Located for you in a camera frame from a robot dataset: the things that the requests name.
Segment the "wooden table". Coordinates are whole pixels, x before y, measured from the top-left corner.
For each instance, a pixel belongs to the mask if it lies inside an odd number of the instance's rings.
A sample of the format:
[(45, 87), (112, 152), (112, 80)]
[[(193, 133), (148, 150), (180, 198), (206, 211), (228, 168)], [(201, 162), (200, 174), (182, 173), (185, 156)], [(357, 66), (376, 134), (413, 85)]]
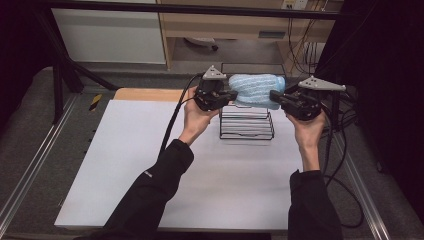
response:
[(178, 102), (182, 89), (121, 88), (114, 100)]

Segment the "person's left hand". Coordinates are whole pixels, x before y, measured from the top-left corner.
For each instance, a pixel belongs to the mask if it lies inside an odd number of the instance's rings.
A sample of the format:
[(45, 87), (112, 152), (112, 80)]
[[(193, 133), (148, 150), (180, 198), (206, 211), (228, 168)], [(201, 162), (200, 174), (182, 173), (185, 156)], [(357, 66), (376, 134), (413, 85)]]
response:
[(193, 100), (195, 87), (188, 90), (188, 101), (184, 106), (184, 127), (178, 139), (190, 146), (208, 127), (218, 110), (202, 111)]

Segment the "white cabinet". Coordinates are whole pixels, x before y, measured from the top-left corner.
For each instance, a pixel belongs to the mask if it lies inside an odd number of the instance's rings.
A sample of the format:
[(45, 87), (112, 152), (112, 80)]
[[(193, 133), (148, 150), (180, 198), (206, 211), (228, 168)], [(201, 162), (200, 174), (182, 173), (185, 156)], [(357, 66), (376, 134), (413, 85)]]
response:
[(78, 62), (164, 64), (157, 13), (52, 10), (70, 57)]

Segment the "wooden desk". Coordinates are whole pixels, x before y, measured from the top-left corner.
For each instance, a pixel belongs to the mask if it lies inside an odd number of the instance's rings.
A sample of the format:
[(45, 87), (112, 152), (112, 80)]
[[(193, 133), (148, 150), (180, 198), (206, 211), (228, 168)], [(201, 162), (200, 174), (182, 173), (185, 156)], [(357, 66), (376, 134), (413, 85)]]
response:
[[(282, 9), (283, 0), (156, 0), (159, 4), (230, 6)], [(344, 0), (308, 0), (305, 11), (341, 10)], [(161, 13), (159, 19), (165, 56), (170, 61), (173, 41), (177, 38), (249, 39), (275, 42), (283, 58), (285, 70), (310, 72), (305, 47), (323, 46), (333, 28), (332, 20), (281, 19), (222, 15), (184, 15)]]

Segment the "white table board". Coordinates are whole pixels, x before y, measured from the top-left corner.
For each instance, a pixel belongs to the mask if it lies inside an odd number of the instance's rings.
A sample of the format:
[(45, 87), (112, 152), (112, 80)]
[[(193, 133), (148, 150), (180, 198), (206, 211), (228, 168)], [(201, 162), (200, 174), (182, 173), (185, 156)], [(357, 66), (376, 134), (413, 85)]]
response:
[[(151, 167), (172, 102), (112, 100), (55, 221), (103, 226), (134, 180)], [(194, 162), (168, 202), (160, 227), (183, 231), (280, 231), (288, 224), (290, 175), (301, 168), (292, 123), (271, 114), (271, 140), (225, 140), (213, 119), (192, 144)]]

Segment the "blue striped cloth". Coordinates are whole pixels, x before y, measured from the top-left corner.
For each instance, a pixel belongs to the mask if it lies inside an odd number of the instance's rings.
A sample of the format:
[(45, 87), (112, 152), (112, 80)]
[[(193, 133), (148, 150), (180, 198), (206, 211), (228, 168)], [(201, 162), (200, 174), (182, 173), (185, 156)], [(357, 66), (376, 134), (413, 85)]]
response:
[(283, 93), (286, 81), (273, 74), (235, 74), (229, 79), (229, 87), (237, 92), (236, 105), (278, 110), (280, 105), (270, 100), (270, 91)]

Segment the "white wall socket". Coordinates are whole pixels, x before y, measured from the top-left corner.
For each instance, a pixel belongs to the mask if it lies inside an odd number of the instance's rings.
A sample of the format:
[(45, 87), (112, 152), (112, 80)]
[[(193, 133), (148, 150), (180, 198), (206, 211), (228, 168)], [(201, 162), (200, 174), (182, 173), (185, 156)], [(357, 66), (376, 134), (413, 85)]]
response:
[(289, 10), (304, 10), (308, 0), (283, 0), (281, 8)]

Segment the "black metal frame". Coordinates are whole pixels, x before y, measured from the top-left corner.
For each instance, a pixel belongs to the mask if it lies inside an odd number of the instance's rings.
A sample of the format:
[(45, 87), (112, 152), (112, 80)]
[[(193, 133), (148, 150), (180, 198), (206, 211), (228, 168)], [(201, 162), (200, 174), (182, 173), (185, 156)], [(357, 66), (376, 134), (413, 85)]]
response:
[(107, 82), (85, 67), (76, 63), (65, 50), (61, 40), (61, 34), (53, 30), (51, 22), (46, 17), (46, 12), (54, 9), (72, 10), (95, 10), (116, 12), (142, 12), (142, 13), (165, 13), (165, 14), (190, 14), (190, 15), (222, 15), (243, 16), (281, 19), (317, 19), (344, 21), (355, 19), (353, 13), (341, 13), (334, 11), (305, 11), (305, 10), (278, 10), (266, 8), (246, 8), (230, 6), (201, 6), (181, 4), (157, 4), (157, 3), (131, 3), (131, 2), (100, 2), (100, 1), (77, 1), (77, 0), (33, 0), (30, 2), (34, 17), (47, 37), (46, 46), (49, 55), (53, 59), (54, 93), (55, 93), (55, 118), (57, 123), (63, 114), (62, 80), (68, 88), (75, 93), (84, 89), (77, 73), (85, 75), (92, 81), (100, 84), (108, 90), (118, 90), (119, 87)]

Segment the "aluminium floor rail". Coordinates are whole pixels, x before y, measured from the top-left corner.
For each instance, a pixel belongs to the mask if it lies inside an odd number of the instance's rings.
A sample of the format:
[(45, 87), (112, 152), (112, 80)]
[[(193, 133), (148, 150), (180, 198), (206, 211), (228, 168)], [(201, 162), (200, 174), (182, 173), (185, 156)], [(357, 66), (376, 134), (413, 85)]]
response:
[(50, 127), (46, 137), (43, 139), (43, 142), (37, 149), (37, 152), (33, 156), (29, 166), (26, 168), (11, 196), (6, 201), (5, 206), (0, 211), (0, 235), (6, 232), (8, 226), (12, 222), (17, 210), (23, 202), (23, 199), (31, 188), (31, 185), (34, 182), (38, 172), (40, 171), (57, 138), (62, 132), (63, 127), (67, 123), (79, 98), (79, 94), (72, 94), (68, 98), (64, 106), (63, 115), (59, 118), (57, 123)]
[(367, 224), (374, 236), (375, 240), (391, 240), (390, 234), (386, 228), (384, 221), (371, 197), (368, 188), (363, 181), (354, 161), (347, 149), (346, 144), (343, 142), (342, 134), (336, 133), (334, 135), (334, 141), (337, 144), (338, 151), (344, 158), (344, 169), (346, 174), (353, 186), (354, 192), (358, 197), (361, 206), (363, 207), (363, 213)]

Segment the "black wire rack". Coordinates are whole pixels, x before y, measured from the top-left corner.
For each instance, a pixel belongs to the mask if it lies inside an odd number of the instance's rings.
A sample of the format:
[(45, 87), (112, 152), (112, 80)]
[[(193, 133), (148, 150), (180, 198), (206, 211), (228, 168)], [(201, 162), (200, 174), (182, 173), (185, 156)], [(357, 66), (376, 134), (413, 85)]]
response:
[[(258, 69), (248, 70), (248, 64), (241, 64), (230, 74), (273, 74), (285, 79), (283, 66), (276, 64), (262, 65)], [(231, 101), (223, 107), (219, 114), (219, 137), (221, 139), (238, 140), (272, 140), (275, 135), (270, 109), (236, 105)]]

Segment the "black curtain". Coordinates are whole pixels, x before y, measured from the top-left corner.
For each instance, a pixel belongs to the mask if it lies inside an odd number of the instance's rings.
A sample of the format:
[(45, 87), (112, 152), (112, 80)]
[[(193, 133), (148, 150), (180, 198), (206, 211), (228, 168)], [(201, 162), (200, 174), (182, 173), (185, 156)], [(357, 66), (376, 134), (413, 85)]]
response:
[(317, 75), (358, 90), (375, 154), (424, 221), (424, 0), (344, 0)]

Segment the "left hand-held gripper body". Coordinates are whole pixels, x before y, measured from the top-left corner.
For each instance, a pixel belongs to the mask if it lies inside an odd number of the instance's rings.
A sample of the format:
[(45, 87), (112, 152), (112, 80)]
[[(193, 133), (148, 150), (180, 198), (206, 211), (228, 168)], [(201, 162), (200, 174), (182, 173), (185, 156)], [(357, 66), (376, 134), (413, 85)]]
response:
[(230, 93), (223, 91), (226, 79), (227, 76), (217, 70), (214, 65), (202, 74), (194, 97), (196, 104), (202, 111), (214, 111), (227, 105), (218, 100), (221, 94)]

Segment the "yellow black floor tape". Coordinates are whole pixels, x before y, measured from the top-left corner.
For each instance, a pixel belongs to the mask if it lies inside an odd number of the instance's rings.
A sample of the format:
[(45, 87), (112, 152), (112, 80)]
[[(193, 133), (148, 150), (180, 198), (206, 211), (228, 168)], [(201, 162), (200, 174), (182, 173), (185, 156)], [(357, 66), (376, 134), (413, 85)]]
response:
[(102, 94), (96, 94), (94, 96), (94, 98), (93, 98), (93, 100), (90, 104), (89, 111), (95, 111), (95, 109), (96, 109), (98, 103), (100, 102), (101, 98), (102, 98)]

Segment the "person's right hand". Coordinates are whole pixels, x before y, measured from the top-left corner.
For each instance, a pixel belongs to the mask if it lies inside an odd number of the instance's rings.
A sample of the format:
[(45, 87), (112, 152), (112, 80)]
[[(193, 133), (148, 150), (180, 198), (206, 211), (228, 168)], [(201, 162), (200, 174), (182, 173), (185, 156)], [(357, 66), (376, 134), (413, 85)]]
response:
[(312, 120), (302, 121), (290, 114), (286, 117), (294, 125), (295, 139), (301, 149), (317, 148), (325, 124), (323, 111)]

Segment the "chair base with wheel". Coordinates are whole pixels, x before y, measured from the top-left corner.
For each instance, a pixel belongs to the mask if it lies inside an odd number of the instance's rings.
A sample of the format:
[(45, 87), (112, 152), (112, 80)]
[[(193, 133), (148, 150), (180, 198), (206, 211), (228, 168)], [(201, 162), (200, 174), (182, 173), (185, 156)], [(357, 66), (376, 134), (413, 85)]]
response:
[(188, 41), (192, 44), (195, 44), (195, 45), (209, 47), (213, 51), (217, 51), (219, 49), (214, 38), (191, 38), (191, 37), (187, 37), (186, 41)]

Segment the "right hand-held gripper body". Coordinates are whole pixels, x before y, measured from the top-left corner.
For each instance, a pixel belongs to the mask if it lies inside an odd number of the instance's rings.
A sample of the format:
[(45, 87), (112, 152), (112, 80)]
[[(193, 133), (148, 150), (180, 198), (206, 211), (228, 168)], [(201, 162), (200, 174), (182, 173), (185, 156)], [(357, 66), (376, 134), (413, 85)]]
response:
[(343, 92), (345, 85), (332, 83), (314, 76), (300, 81), (298, 95), (286, 95), (286, 102), (282, 109), (295, 118), (308, 121), (317, 117), (322, 109), (321, 100), (324, 94), (332, 92)]

